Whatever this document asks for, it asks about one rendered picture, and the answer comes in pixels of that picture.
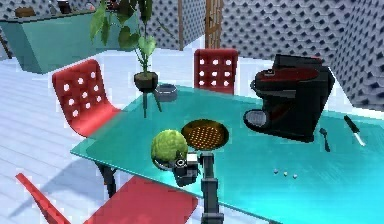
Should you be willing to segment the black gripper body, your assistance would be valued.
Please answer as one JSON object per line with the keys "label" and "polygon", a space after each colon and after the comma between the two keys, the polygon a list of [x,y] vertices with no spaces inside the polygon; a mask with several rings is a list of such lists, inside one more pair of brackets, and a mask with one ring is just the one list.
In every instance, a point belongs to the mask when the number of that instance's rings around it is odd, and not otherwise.
{"label": "black gripper body", "polygon": [[200,173],[197,161],[188,161],[178,159],[172,169],[176,184],[179,187],[184,187],[196,182],[197,176]]}

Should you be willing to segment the red perforated chair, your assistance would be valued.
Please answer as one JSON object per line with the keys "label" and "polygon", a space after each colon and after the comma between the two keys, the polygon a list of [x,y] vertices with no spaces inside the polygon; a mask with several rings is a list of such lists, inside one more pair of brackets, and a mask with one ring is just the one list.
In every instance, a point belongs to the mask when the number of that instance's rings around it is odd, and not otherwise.
{"label": "red perforated chair", "polygon": [[100,65],[94,59],[55,72],[52,84],[67,123],[83,137],[121,112],[108,100]]}
{"label": "red perforated chair", "polygon": [[134,176],[83,224],[185,224],[198,199]]}
{"label": "red perforated chair", "polygon": [[197,49],[194,53],[194,87],[234,94],[237,62],[236,49]]}

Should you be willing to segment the black handled knife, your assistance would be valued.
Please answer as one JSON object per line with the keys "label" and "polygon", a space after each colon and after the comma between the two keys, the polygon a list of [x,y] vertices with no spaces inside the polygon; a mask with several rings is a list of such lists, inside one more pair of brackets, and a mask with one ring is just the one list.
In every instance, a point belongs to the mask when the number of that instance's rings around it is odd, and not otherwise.
{"label": "black handled knife", "polygon": [[361,139],[361,137],[360,137],[360,130],[356,126],[356,124],[351,120],[351,118],[348,115],[344,116],[344,120],[347,123],[348,127],[350,128],[350,130],[352,131],[352,133],[353,133],[355,139],[357,140],[357,142],[361,146],[365,146],[366,143]]}

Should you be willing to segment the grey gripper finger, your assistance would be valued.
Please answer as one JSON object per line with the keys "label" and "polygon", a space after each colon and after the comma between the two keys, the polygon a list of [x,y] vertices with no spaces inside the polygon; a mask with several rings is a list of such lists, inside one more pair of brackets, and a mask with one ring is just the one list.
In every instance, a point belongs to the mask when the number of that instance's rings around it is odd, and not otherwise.
{"label": "grey gripper finger", "polygon": [[174,161],[163,161],[158,158],[153,158],[152,162],[159,170],[172,170],[174,167]]}

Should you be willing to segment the green lettuce head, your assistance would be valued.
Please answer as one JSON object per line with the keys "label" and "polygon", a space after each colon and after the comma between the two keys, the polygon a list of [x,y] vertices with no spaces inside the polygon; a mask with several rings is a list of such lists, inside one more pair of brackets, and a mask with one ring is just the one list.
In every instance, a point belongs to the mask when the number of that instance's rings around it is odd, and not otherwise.
{"label": "green lettuce head", "polygon": [[152,139],[151,159],[175,161],[179,156],[185,158],[187,153],[187,141],[177,130],[163,130]]}

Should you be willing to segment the brown round object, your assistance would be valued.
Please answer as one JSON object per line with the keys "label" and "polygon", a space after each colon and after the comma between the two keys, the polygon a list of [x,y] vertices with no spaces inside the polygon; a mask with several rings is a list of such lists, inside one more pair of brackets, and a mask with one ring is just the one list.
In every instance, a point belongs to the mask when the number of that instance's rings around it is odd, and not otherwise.
{"label": "brown round object", "polygon": [[18,18],[35,16],[36,13],[32,7],[18,7],[15,10],[15,16]]}

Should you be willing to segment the teal glass table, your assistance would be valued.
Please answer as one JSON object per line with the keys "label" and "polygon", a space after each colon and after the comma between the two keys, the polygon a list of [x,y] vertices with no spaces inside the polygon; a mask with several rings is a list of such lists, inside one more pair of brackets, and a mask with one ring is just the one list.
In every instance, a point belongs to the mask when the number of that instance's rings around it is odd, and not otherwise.
{"label": "teal glass table", "polygon": [[248,129],[243,114],[260,105],[255,98],[181,87],[173,102],[150,102],[147,117],[141,103],[133,101],[73,154],[173,185],[173,175],[152,164],[153,137],[210,119],[229,131],[214,152],[221,203],[282,224],[384,224],[383,120],[353,117],[361,146],[343,114],[324,112],[318,126],[328,133],[326,152],[321,134],[303,143]]}

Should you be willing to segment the round brown perforated pan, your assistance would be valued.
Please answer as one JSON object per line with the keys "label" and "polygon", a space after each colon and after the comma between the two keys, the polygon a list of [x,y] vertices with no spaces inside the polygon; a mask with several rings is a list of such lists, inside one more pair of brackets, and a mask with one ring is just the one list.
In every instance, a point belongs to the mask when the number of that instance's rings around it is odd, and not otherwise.
{"label": "round brown perforated pan", "polygon": [[181,129],[187,144],[195,150],[212,151],[224,146],[229,131],[221,123],[209,119],[193,120]]}

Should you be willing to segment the dark mug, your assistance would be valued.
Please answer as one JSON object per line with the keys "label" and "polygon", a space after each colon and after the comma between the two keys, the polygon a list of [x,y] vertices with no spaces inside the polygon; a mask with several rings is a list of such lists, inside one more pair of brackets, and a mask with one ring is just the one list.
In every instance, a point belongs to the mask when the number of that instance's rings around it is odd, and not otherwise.
{"label": "dark mug", "polygon": [[57,0],[57,4],[62,14],[69,14],[72,12],[68,0]]}

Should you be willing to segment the wooden room door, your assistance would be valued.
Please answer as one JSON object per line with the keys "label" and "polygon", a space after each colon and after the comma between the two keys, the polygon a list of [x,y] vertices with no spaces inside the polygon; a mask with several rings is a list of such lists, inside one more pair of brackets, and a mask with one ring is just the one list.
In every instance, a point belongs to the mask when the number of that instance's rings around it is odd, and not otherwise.
{"label": "wooden room door", "polygon": [[205,47],[220,47],[223,0],[206,0],[205,13]]}

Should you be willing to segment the teal kitchen counter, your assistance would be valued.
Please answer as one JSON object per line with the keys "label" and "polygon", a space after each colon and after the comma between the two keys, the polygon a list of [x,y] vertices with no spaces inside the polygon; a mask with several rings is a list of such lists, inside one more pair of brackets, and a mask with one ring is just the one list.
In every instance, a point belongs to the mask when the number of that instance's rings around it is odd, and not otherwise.
{"label": "teal kitchen counter", "polygon": [[119,50],[118,20],[112,17],[109,38],[103,45],[99,34],[90,39],[93,11],[0,20],[10,48],[22,70],[44,74],[96,55]]}

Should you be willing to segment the grey round bowl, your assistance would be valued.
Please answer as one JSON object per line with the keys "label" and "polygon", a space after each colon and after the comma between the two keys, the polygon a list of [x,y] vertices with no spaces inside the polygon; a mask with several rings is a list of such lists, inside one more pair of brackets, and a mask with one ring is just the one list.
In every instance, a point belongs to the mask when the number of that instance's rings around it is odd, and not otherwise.
{"label": "grey round bowl", "polygon": [[160,84],[155,89],[155,96],[160,102],[172,102],[177,98],[177,87],[173,84]]}

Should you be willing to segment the green house plant in pot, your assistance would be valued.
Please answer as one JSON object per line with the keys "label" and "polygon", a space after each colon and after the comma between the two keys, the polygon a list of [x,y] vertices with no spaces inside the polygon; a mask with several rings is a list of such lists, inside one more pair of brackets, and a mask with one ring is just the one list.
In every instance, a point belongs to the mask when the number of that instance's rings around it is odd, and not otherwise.
{"label": "green house plant in pot", "polygon": [[143,115],[147,117],[148,97],[155,95],[158,86],[158,75],[149,70],[149,59],[156,48],[156,40],[147,33],[147,23],[152,16],[153,0],[120,0],[112,9],[107,0],[100,0],[90,22],[90,40],[101,35],[104,45],[107,44],[110,27],[120,28],[117,37],[120,49],[132,49],[142,68],[134,75],[134,84],[143,94]]}

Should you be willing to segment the black spoon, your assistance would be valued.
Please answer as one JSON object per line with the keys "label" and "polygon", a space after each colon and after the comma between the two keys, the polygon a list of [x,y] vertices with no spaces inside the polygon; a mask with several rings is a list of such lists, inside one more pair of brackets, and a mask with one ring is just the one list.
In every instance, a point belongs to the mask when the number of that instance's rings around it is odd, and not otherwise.
{"label": "black spoon", "polygon": [[319,133],[323,136],[324,138],[324,149],[326,152],[330,152],[330,147],[327,139],[327,131],[324,128],[319,129]]}

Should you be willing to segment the black and red coffee machine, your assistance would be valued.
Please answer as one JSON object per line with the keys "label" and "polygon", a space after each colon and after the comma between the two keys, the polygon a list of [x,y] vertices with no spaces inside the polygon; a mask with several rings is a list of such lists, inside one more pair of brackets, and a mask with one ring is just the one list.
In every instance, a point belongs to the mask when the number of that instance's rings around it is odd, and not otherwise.
{"label": "black and red coffee machine", "polygon": [[262,108],[246,111],[243,121],[259,133],[312,142],[334,82],[320,58],[277,54],[250,84]]}

